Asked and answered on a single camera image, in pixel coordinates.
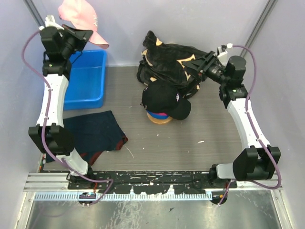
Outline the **blue plastic bin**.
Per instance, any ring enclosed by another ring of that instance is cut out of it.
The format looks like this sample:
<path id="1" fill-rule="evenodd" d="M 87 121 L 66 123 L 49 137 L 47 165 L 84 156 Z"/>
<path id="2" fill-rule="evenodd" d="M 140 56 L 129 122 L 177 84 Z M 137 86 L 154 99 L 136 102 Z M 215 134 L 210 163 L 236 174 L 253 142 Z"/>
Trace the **blue plastic bin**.
<path id="1" fill-rule="evenodd" d="M 64 110 L 94 109 L 103 105 L 107 53 L 104 50 L 76 52 L 64 99 Z"/>

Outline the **aluminium frame post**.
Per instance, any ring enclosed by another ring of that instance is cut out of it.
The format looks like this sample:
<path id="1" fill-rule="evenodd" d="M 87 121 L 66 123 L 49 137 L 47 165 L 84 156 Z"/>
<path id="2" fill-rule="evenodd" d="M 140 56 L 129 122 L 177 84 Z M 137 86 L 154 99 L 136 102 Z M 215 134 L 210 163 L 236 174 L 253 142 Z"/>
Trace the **aluminium frame post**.
<path id="1" fill-rule="evenodd" d="M 38 26 L 44 26 L 45 22 L 42 16 L 40 15 L 38 9 L 36 8 L 33 0 L 23 0 L 25 3 L 28 11 L 30 12 L 31 16 L 33 17 L 34 21 Z"/>
<path id="2" fill-rule="evenodd" d="M 250 48 L 256 37 L 258 36 L 260 30 L 263 28 L 264 23 L 267 21 L 269 15 L 271 14 L 273 8 L 276 6 L 278 0 L 268 0 L 266 5 L 264 6 L 260 16 L 258 17 L 255 26 L 253 27 L 245 46 Z"/>

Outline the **wooden hat stand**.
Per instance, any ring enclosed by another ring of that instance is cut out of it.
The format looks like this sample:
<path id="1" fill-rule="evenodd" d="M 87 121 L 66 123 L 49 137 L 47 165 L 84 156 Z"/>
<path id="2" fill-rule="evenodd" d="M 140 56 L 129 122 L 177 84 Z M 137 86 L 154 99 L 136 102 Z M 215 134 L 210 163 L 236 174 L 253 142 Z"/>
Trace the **wooden hat stand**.
<path id="1" fill-rule="evenodd" d="M 165 124 L 171 122 L 172 119 L 173 119 L 172 117 L 169 117 L 169 116 L 162 116 L 161 119 L 160 118 L 155 118 L 151 114 L 149 114 L 148 112 L 147 112 L 147 116 L 148 116 L 148 119 L 152 123 L 157 124 L 157 125 L 165 125 Z"/>

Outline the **navy blue cloth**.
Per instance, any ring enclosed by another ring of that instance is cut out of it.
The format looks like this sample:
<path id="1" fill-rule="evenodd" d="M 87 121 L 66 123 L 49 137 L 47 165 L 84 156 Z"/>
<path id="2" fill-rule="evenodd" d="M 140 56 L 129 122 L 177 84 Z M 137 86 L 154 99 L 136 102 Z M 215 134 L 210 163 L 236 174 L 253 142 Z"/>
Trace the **navy blue cloth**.
<path id="1" fill-rule="evenodd" d="M 112 111 L 65 118 L 63 124 L 73 134 L 77 152 L 90 166 L 102 152 L 120 150 L 128 141 Z"/>

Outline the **blue cap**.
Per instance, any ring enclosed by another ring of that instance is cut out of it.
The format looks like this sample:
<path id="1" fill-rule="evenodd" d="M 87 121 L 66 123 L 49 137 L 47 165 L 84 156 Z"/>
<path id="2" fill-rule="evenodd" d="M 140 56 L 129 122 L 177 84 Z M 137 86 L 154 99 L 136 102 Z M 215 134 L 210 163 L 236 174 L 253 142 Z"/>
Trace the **blue cap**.
<path id="1" fill-rule="evenodd" d="M 147 114 L 149 114 L 150 116 L 151 116 L 151 113 L 153 113 L 153 112 L 150 112 L 150 111 L 147 111 Z M 151 116 L 151 117 L 153 117 L 153 116 Z M 169 117 L 169 116 L 168 116 Z M 168 118 L 167 117 L 167 118 Z M 153 117 L 153 118 L 155 118 L 155 117 Z M 156 119 L 158 119 L 158 118 L 156 118 Z M 164 120 L 163 118 L 162 119 L 160 119 L 160 120 Z"/>

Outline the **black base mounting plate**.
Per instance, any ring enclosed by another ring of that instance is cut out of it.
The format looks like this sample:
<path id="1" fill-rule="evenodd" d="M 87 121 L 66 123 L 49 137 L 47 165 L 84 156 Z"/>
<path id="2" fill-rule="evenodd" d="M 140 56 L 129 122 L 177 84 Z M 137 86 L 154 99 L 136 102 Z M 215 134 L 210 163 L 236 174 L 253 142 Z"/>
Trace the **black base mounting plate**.
<path id="1" fill-rule="evenodd" d="M 172 188 L 174 194 L 204 194 L 207 189 L 226 189 L 230 180 L 216 177 L 206 171 L 97 171 L 91 179 L 105 183 L 90 182 L 81 177 L 67 175 L 68 189 L 94 189 L 107 194 L 166 194 Z"/>

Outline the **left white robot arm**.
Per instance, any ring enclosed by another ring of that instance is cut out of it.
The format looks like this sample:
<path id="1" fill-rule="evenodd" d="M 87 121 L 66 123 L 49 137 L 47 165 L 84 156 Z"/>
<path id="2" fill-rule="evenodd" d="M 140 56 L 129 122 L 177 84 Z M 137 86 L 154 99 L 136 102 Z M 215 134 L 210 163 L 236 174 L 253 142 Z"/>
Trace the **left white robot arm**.
<path id="1" fill-rule="evenodd" d="M 72 67 L 70 57 L 83 51 L 93 31 L 62 25 L 45 26 L 37 33 L 45 51 L 42 72 L 34 72 L 44 81 L 44 94 L 39 118 L 28 134 L 43 154 L 69 170 L 73 181 L 90 189 L 95 185 L 95 176 L 77 152 L 73 134 L 64 127 L 63 107 Z"/>

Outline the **black cap white logo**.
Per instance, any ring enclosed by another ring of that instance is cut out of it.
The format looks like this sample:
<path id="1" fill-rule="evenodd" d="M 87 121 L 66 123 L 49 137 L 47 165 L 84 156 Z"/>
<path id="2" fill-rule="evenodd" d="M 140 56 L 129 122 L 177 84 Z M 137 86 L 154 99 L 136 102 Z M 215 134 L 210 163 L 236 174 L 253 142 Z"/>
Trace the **black cap white logo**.
<path id="1" fill-rule="evenodd" d="M 141 105 L 147 112 L 165 114 L 176 120 L 186 119 L 192 108 L 173 85 L 161 81 L 154 81 L 144 88 Z"/>

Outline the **pink cap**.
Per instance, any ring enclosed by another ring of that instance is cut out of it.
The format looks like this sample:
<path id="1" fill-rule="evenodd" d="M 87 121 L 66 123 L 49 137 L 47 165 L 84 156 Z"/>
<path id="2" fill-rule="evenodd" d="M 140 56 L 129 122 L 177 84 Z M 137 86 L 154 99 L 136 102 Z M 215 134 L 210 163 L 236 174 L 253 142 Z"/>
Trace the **pink cap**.
<path id="1" fill-rule="evenodd" d="M 89 42 L 102 49 L 109 48 L 108 42 L 98 33 L 98 16 L 86 0 L 64 0 L 58 7 L 59 17 L 70 21 L 76 29 L 92 30 Z"/>

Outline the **black patterned plush blanket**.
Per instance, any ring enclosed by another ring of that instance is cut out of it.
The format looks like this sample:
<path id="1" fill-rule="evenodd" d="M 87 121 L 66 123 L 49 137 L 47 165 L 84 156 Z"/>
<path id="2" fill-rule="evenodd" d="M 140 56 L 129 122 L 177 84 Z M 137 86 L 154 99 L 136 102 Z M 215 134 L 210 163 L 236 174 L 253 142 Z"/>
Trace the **black patterned plush blanket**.
<path id="1" fill-rule="evenodd" d="M 200 89 L 200 82 L 189 74 L 183 62 L 204 57 L 207 53 L 192 46 L 174 43 L 165 44 L 153 31 L 148 31 L 143 40 L 144 50 L 139 62 L 136 77 L 139 82 L 148 86 L 153 81 L 171 83 L 181 96 L 186 99 L 193 97 Z"/>

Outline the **magenta cap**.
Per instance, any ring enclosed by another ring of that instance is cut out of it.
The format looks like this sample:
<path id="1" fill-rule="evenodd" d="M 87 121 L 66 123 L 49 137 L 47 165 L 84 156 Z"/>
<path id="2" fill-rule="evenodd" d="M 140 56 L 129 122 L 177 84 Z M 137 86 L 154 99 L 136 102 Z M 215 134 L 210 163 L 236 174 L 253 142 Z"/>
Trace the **magenta cap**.
<path id="1" fill-rule="evenodd" d="M 151 113 L 151 116 L 158 118 L 158 119 L 166 119 L 168 117 L 165 113 Z"/>

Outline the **right aluminium frame post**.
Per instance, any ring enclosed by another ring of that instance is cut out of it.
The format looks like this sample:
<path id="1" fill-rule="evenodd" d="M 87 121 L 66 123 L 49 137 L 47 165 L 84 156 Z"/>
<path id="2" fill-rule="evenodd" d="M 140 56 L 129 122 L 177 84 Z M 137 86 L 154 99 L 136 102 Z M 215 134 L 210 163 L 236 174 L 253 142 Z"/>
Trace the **right aluminium frame post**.
<path id="1" fill-rule="evenodd" d="M 256 37 L 258 36 L 260 30 L 263 28 L 264 23 L 267 21 L 269 15 L 271 14 L 273 8 L 276 6 L 278 0 L 268 0 L 266 5 L 264 6 L 260 16 L 258 17 L 255 26 L 253 27 L 245 46 L 250 48 Z"/>

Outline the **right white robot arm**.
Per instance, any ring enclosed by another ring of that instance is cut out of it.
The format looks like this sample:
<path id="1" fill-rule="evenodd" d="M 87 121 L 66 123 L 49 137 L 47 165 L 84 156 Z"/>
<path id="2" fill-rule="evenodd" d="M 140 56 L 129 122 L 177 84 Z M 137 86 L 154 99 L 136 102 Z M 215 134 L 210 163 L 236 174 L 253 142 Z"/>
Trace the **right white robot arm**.
<path id="1" fill-rule="evenodd" d="M 252 111 L 247 89 L 243 85 L 246 60 L 232 56 L 226 65 L 210 52 L 195 60 L 183 61 L 182 65 L 196 80 L 210 78 L 220 85 L 219 97 L 231 115 L 242 143 L 242 152 L 232 162 L 215 164 L 210 169 L 209 182 L 221 187 L 226 179 L 256 182 L 269 180 L 278 172 L 281 152 L 262 133 Z"/>

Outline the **left aluminium frame post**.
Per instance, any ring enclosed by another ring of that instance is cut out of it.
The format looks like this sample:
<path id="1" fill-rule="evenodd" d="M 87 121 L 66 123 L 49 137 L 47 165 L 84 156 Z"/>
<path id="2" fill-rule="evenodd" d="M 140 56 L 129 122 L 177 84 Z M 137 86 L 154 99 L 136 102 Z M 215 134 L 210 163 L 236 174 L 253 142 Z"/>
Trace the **left aluminium frame post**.
<path id="1" fill-rule="evenodd" d="M 40 15 L 38 9 L 36 8 L 33 0 L 23 0 L 25 3 L 28 11 L 30 12 L 31 16 L 33 17 L 34 21 L 38 26 L 44 26 L 45 22 L 42 16 Z"/>

